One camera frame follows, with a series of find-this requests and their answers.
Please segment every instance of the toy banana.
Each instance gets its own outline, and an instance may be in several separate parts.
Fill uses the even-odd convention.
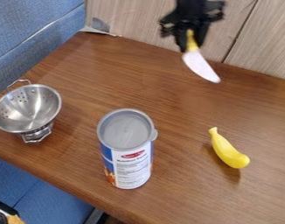
[[[218,128],[209,129],[212,136],[212,145],[219,158],[232,168],[244,168],[249,165],[250,159],[241,154],[218,133]]]

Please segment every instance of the yellow knife handle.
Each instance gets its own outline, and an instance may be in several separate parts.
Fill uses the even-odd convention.
[[[194,33],[192,30],[187,30],[187,51],[197,51],[198,44],[194,39]]]

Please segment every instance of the blue chair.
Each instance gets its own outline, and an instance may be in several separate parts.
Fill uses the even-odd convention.
[[[84,24],[83,0],[0,0],[0,92]],[[1,159],[0,201],[27,224],[79,224],[94,209]]]

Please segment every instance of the metal colander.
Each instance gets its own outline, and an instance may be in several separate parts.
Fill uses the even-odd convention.
[[[10,91],[19,81],[29,85]],[[48,86],[16,80],[0,99],[0,129],[19,134],[26,143],[42,141],[52,133],[53,119],[61,109],[59,93]]]

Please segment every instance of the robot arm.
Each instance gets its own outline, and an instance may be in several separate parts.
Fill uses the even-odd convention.
[[[205,42],[205,36],[210,24],[224,17],[224,1],[207,2],[206,0],[177,0],[177,7],[170,14],[163,17],[161,36],[173,35],[181,52],[186,51],[188,29],[194,30],[198,46]]]

